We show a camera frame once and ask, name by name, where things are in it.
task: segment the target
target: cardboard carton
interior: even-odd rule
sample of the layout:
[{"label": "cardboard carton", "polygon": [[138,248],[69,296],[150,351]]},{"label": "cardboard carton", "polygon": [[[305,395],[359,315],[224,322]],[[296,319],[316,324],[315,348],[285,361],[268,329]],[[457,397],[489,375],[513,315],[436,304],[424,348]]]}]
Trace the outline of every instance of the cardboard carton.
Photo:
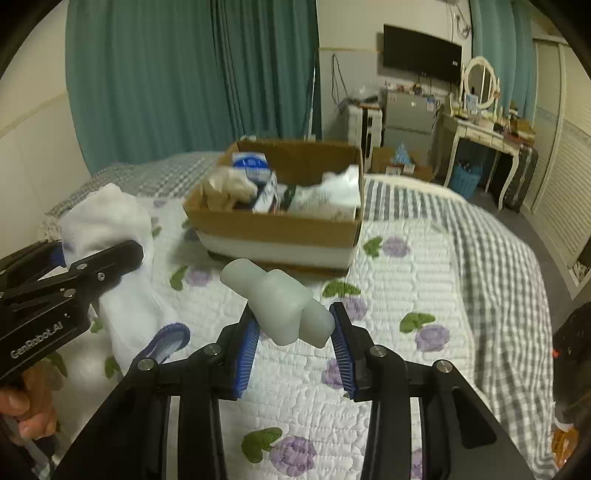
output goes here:
[{"label": "cardboard carton", "polygon": [[[231,165],[238,151],[262,152],[277,181],[310,186],[323,173],[341,173],[359,166],[359,190],[363,192],[361,151],[339,142],[238,141],[223,153],[218,165]],[[250,210],[209,210],[198,184],[184,203],[184,210],[208,251],[230,258],[249,258],[263,265],[298,265],[312,270],[346,272],[353,260],[362,223],[363,205],[355,220],[297,218],[285,213],[253,213]]]},{"label": "cardboard carton", "polygon": [[374,148],[374,153],[371,161],[371,173],[386,173],[398,174],[413,177],[423,181],[432,181],[433,169],[431,167],[424,167],[421,165],[414,165],[408,167],[403,164],[394,164],[390,161],[394,158],[396,151],[389,147]]}]

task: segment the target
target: screw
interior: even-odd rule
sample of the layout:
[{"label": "screw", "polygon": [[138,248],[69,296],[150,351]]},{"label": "screw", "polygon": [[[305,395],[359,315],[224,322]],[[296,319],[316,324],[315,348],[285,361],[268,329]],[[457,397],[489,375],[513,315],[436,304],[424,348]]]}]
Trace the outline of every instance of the screw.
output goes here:
[{"label": "screw", "polygon": [[147,372],[148,370],[152,370],[154,368],[154,365],[156,363],[154,362],[154,360],[152,360],[149,357],[146,358],[142,358],[139,362],[138,362],[138,368],[142,371],[142,372]]},{"label": "screw", "polygon": [[215,356],[215,355],[219,354],[219,352],[222,351],[222,347],[220,347],[216,343],[210,343],[209,345],[206,345],[205,347],[203,347],[203,351],[205,352],[206,355]]},{"label": "screw", "polygon": [[373,345],[369,348],[369,353],[371,353],[373,356],[386,356],[388,350],[386,350],[386,347],[384,346]]},{"label": "screw", "polygon": [[437,369],[444,373],[444,374],[448,374],[449,372],[451,372],[453,370],[453,365],[448,362],[447,360],[439,360],[435,366],[437,367]]}]

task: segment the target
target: vanity table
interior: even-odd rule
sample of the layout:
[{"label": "vanity table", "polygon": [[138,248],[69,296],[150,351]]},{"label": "vanity table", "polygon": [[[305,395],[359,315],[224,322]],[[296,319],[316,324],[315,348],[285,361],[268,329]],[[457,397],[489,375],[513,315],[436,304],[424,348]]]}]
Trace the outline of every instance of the vanity table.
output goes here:
[{"label": "vanity table", "polygon": [[[445,183],[443,184],[444,187],[448,186],[449,180],[452,176],[452,170],[456,161],[457,145],[461,138],[496,150],[495,160],[486,182],[485,192],[488,192],[491,178],[495,174],[496,166],[501,154],[507,153],[511,155],[513,158],[513,165],[511,166],[511,170],[507,175],[507,179],[501,190],[501,195],[499,196],[499,210],[502,210],[505,192],[511,184],[511,180],[513,180],[513,176],[515,176],[515,172],[519,166],[519,150],[521,145],[493,130],[494,122],[498,119],[497,110],[500,95],[501,82],[496,77],[495,71],[488,60],[484,57],[474,57],[471,59],[462,73],[462,91],[460,97],[463,98],[465,114],[470,119],[474,120],[474,122],[462,120],[456,117],[452,111],[446,112],[443,115],[440,124],[441,131],[439,132],[439,147],[437,149],[435,172],[439,172],[441,166],[443,140],[446,132],[452,132],[454,137],[452,153],[447,167],[447,175]],[[480,113],[492,107],[493,103],[495,105],[494,110],[491,113],[492,120],[489,120],[488,122],[480,121]],[[478,122],[488,124],[489,126],[482,127],[477,124]]]},{"label": "vanity table", "polygon": [[449,160],[449,165],[447,167],[445,183],[443,184],[444,187],[447,187],[447,185],[449,184],[449,179],[452,176],[452,169],[456,160],[457,145],[461,138],[465,138],[470,142],[474,142],[479,145],[484,145],[485,147],[489,147],[493,150],[496,150],[495,159],[491,168],[491,173],[489,174],[488,180],[486,181],[485,192],[488,192],[488,187],[491,184],[491,178],[495,174],[496,166],[499,162],[501,154],[507,153],[511,155],[513,159],[513,165],[511,166],[511,170],[509,172],[509,175],[507,176],[507,179],[505,180],[505,184],[503,185],[503,188],[501,190],[501,195],[499,196],[498,208],[499,210],[502,210],[505,192],[511,184],[511,180],[513,180],[513,176],[515,175],[515,172],[517,171],[517,167],[519,165],[519,149],[521,148],[521,145],[517,142],[513,142],[505,138],[502,134],[495,132],[491,129],[480,127],[479,125],[475,125],[471,122],[450,115],[443,115],[443,120],[441,122],[440,128],[442,129],[442,132],[439,133],[439,146],[437,148],[437,164],[435,167],[435,171],[439,171],[439,168],[441,166],[445,134],[451,132],[454,135],[452,144],[452,154]]}]

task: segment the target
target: floor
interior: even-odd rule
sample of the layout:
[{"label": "floor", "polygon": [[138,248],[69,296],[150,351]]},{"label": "floor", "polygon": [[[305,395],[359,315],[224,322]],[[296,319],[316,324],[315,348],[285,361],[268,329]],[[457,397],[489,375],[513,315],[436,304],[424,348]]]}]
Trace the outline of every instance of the floor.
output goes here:
[{"label": "floor", "polygon": [[548,303],[550,304],[550,316],[552,319],[552,330],[555,332],[568,318],[570,313],[579,305],[591,300],[591,288],[584,289],[575,300],[571,300],[569,291],[558,271],[558,267],[546,250],[542,240],[534,232],[529,222],[517,212],[503,208],[500,212],[492,196],[481,189],[477,189],[470,203],[477,205],[500,220],[511,232],[530,246],[538,258]]}]

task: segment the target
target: white quilt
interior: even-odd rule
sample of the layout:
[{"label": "white quilt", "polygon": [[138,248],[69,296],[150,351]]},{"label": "white quilt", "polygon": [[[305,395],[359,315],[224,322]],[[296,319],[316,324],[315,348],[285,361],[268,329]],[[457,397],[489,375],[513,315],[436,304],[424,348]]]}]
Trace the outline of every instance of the white quilt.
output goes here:
[{"label": "white quilt", "polygon": [[[220,283],[223,265],[212,261],[183,226],[181,201],[142,202],[154,227],[152,281],[177,310],[179,321],[189,326],[188,350],[193,351],[214,342],[224,325],[237,322],[245,300]],[[450,238],[429,221],[366,221],[346,278],[299,280],[326,306],[342,300],[354,324],[366,328],[375,343],[413,362],[446,358],[472,383],[475,351],[456,264]],[[171,276],[179,271],[183,279],[174,289]],[[334,357],[330,342],[323,349],[300,340],[279,347],[261,335],[243,398],[220,402],[230,479],[359,478],[371,405],[343,397]],[[56,378],[60,389],[54,392],[60,440],[67,443],[120,377],[100,319],[62,347],[51,364],[56,377],[57,370],[61,377],[67,374],[66,379]],[[418,403],[411,406],[416,450]],[[174,478],[176,425],[171,416],[168,468]],[[420,455],[413,462],[411,477],[420,478]]]}]

